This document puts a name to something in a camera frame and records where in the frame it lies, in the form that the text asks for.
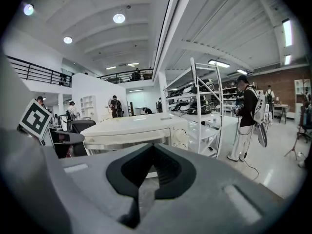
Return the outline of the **white metal shelf rack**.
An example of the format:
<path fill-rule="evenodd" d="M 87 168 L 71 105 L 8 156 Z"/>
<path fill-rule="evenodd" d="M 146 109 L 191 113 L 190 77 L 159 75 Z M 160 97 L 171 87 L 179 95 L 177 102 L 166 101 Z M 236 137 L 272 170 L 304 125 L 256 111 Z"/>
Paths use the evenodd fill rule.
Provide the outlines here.
<path fill-rule="evenodd" d="M 224 99 L 221 73 L 217 62 L 214 64 L 200 64 L 193 57 L 190 58 L 191 66 L 172 82 L 163 87 L 166 102 L 188 102 L 188 110 L 174 112 L 188 122 L 189 149 L 208 157 L 218 158 L 224 125 Z M 178 85 L 183 78 L 189 76 L 187 93 L 169 96 L 170 90 L 186 88 Z"/>

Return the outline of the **black balcony railing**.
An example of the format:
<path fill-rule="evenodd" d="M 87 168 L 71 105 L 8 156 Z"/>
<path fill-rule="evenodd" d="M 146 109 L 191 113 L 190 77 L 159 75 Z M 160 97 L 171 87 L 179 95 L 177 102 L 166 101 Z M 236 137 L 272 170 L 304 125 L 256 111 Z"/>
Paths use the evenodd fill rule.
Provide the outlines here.
<path fill-rule="evenodd" d="M 98 77 L 100 80 L 104 80 L 113 84 L 120 84 L 133 81 L 151 80 L 153 77 L 153 69 L 135 69 L 132 71 L 118 72 L 108 75 L 102 75 Z"/>
<path fill-rule="evenodd" d="M 6 57 L 12 68 L 16 71 L 21 79 L 43 82 L 68 88 L 72 87 L 72 77 L 70 75 L 51 70 L 31 62 L 21 60 L 19 58 L 11 56 Z"/>

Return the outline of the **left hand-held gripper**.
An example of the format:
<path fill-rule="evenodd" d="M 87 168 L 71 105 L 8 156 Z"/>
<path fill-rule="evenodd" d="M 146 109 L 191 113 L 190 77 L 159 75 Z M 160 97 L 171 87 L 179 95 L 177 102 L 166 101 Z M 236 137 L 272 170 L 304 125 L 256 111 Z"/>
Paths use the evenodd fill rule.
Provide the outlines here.
<path fill-rule="evenodd" d="M 58 158 L 86 156 L 85 137 L 64 131 L 49 131 L 51 114 L 33 98 L 32 92 L 0 54 L 0 127 L 24 130 L 41 145 L 54 145 Z"/>

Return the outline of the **white oven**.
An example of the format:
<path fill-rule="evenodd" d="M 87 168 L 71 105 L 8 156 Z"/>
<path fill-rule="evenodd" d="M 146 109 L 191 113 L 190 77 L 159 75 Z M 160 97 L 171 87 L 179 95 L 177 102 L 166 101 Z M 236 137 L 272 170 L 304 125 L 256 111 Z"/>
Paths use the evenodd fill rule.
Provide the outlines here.
<path fill-rule="evenodd" d="M 133 143 L 169 137 L 169 146 L 188 149 L 187 120 L 169 113 L 156 113 L 104 120 L 81 132 L 87 144 Z"/>

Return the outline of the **row of black white devices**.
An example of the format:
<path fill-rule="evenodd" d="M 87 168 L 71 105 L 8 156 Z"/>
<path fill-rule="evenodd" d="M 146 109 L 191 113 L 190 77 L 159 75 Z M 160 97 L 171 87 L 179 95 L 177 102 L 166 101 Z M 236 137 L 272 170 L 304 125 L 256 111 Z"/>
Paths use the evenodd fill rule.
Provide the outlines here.
<path fill-rule="evenodd" d="M 211 78 L 198 82 L 198 88 L 193 82 L 179 89 L 168 90 L 168 103 L 170 111 L 180 111 L 183 114 L 197 115 L 198 108 L 201 114 L 206 115 L 212 111 L 213 102 L 208 99 L 211 91 L 214 91 L 214 83 Z"/>

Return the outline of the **black mesh chair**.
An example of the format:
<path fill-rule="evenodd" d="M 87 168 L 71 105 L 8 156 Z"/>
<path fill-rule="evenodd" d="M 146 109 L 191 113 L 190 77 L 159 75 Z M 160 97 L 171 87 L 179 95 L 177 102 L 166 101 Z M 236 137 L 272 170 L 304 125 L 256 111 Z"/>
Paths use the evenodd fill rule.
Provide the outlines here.
<path fill-rule="evenodd" d="M 96 125 L 93 120 L 75 120 L 71 122 L 71 133 L 80 134 L 83 130 Z"/>

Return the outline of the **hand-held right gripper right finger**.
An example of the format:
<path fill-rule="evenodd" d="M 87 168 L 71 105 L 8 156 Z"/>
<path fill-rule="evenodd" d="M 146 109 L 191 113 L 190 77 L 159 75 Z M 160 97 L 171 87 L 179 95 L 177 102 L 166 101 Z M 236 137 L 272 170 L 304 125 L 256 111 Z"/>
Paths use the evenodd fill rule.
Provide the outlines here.
<path fill-rule="evenodd" d="M 179 148 L 168 151 L 190 162 L 192 185 L 175 199 L 156 199 L 140 234 L 264 234 L 282 216 L 273 194 L 228 164 Z"/>

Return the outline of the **black tripod stand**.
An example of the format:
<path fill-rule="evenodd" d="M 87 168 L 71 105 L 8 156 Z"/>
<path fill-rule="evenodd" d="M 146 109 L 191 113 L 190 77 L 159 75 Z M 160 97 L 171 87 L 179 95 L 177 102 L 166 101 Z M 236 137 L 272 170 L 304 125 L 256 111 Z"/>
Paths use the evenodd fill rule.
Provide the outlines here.
<path fill-rule="evenodd" d="M 288 155 L 290 155 L 291 153 L 294 154 L 295 156 L 295 161 L 298 161 L 298 154 L 297 154 L 297 151 L 295 149 L 296 147 L 296 144 L 297 144 L 297 141 L 299 140 L 299 137 L 301 136 L 301 134 L 303 133 L 302 132 L 302 125 L 303 125 L 303 121 L 304 121 L 304 114 L 305 114 L 305 107 L 304 106 L 301 106 L 300 108 L 300 120 L 299 120 L 299 124 L 298 124 L 298 127 L 297 127 L 297 132 L 296 132 L 296 139 L 295 139 L 295 142 L 294 142 L 294 145 L 293 147 L 287 152 L 285 153 L 284 157 L 287 157 Z"/>

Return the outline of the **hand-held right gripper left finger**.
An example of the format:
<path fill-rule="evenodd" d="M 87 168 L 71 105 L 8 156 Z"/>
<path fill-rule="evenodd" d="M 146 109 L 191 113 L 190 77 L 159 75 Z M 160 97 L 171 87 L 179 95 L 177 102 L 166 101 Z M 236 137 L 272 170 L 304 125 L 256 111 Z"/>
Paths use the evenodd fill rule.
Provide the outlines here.
<path fill-rule="evenodd" d="M 58 159 L 49 147 L 43 149 L 45 198 L 43 226 L 54 234 L 151 234 L 140 224 L 138 187 L 121 173 L 106 171 L 121 157 L 146 151 L 140 144 L 95 156 Z"/>

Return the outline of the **white built-in shelf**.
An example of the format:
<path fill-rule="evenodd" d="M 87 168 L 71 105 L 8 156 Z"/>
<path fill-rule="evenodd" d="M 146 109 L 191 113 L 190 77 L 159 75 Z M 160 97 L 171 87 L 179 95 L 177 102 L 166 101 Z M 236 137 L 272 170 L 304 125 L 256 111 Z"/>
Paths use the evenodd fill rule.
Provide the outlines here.
<path fill-rule="evenodd" d="M 94 95 L 82 97 L 80 107 L 82 118 L 97 121 L 96 98 Z"/>

